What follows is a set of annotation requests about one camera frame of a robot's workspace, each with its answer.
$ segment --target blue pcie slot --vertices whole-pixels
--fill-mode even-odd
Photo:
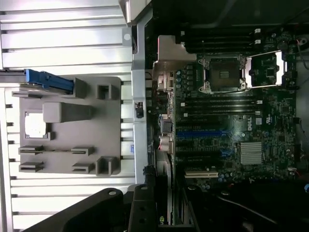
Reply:
[[[222,136],[223,132],[219,130],[214,131],[181,131],[177,132],[177,137],[217,137]]]

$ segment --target blue latch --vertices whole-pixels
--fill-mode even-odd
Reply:
[[[58,88],[73,93],[74,82],[48,72],[38,72],[32,69],[26,69],[26,82],[42,85],[46,90],[49,88]]]

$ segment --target chipset heatsink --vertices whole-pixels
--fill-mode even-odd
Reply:
[[[240,163],[242,165],[262,164],[264,161],[261,142],[240,143]]]

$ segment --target sticker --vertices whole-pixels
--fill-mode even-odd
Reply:
[[[262,124],[262,118],[261,117],[257,117],[255,119],[255,123],[256,123],[256,125],[261,125]]]

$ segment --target connector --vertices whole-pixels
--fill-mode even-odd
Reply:
[[[190,178],[218,178],[218,172],[207,172],[207,171],[187,171],[185,172],[186,179]]]

